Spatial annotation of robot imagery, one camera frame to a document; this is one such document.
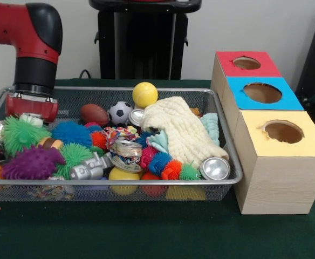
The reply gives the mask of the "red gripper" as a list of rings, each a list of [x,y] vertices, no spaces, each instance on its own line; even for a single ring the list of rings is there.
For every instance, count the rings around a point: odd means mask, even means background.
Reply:
[[[7,116],[32,114],[41,118],[43,122],[51,123],[58,113],[58,101],[50,97],[9,92],[5,99],[5,112]]]

